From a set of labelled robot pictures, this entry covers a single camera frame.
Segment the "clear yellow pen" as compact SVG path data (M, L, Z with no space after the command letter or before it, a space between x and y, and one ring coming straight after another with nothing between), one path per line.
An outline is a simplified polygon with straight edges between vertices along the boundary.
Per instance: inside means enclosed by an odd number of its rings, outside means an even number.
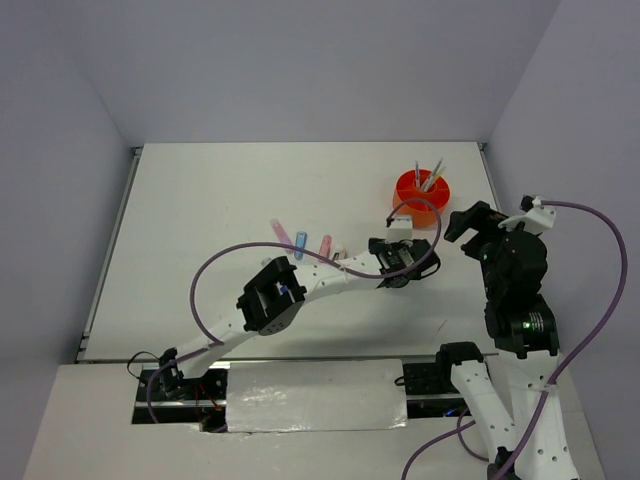
M436 173L433 174L431 181L427 187L427 191L429 191L431 188L433 188L437 182L437 180L442 176L442 174L444 173L446 167L442 167L441 169L439 169Z

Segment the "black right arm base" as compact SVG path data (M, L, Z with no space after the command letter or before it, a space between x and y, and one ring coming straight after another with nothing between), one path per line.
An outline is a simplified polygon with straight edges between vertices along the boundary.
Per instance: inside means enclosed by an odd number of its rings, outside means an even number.
M466 408L462 395L440 377L435 362L404 363L394 384L404 390L409 419L457 417Z

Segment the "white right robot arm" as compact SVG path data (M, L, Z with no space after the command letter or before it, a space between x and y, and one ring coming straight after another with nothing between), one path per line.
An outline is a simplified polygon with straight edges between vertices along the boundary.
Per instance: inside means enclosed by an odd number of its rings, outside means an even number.
M547 272L547 248L540 238L555 211L535 199L522 215L508 217L478 201L450 216L444 238L456 241L479 262L486 297L484 319L509 388L503 403L487 365L471 342L446 344L435 380L458 391L488 453L489 479L576 479L559 392L551 376L561 362L555 317L540 293Z

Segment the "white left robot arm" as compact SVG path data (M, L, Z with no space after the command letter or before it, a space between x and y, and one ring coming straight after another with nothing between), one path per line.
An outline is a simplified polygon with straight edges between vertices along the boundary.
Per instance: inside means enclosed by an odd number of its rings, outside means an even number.
M367 250L356 256L299 266L280 256L246 283L229 315L207 327L196 305L200 277L214 260L243 247L229 247L214 255L194 275L189 307L201 336L166 350L159 360L160 387L172 398L189 396L210 365L242 343L284 331L300 309L313 301L350 291L403 288L441 267L434 246L423 239L390 242L371 238Z

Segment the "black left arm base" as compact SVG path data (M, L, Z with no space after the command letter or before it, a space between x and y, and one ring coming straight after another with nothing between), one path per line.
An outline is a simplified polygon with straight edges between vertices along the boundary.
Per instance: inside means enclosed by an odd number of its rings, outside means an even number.
M191 424L204 433L225 433L229 369L214 367L197 379L186 379L175 367L157 375L161 358L135 353L126 363L136 382L131 423Z

